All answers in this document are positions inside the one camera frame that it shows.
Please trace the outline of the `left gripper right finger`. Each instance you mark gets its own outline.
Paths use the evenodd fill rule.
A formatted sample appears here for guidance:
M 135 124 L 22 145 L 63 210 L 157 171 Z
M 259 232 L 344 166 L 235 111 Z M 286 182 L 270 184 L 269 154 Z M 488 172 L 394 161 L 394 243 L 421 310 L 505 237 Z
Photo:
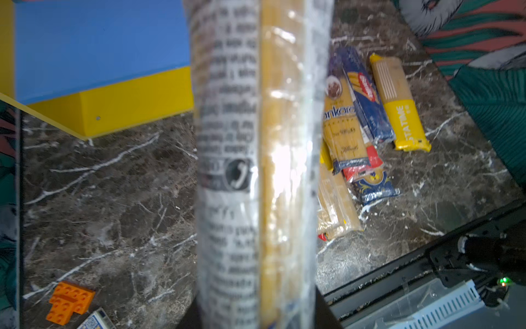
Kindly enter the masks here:
M 315 292 L 315 329 L 342 329 L 319 289 Z

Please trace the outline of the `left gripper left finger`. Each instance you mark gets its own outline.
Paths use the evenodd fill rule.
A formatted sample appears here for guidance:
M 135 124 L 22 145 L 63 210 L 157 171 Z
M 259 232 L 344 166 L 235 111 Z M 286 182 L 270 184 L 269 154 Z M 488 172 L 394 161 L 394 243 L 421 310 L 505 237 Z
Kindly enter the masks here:
M 199 329 L 199 305 L 195 298 L 182 319 L 179 321 L 176 329 Z

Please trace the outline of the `yellow-topped spaghetti bag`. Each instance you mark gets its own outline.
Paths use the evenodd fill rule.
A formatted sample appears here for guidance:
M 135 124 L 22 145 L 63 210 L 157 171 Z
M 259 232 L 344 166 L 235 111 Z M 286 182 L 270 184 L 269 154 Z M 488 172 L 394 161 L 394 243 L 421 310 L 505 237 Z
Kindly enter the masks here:
M 328 146 L 321 141 L 319 165 L 318 237 L 332 241 L 349 232 L 363 231 L 356 206 L 342 174 L 333 174 Z

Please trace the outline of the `Ankara spaghetti bag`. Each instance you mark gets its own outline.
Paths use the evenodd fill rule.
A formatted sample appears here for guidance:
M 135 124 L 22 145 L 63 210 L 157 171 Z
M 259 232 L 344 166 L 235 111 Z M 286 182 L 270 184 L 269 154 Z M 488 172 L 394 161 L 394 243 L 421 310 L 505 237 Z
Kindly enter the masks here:
M 330 57 L 325 79 L 323 139 L 333 163 L 333 174 L 367 160 L 349 82 L 338 55 Z

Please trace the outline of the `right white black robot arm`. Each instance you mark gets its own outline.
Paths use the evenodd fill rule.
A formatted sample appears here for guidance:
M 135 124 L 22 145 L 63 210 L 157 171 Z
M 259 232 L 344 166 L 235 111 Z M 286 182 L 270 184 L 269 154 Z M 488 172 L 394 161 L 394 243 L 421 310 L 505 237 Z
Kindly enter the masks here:
M 464 235 L 458 240 L 458 251 L 466 265 L 474 271 L 483 271 L 525 285 L 525 222 L 508 228 L 498 237 Z

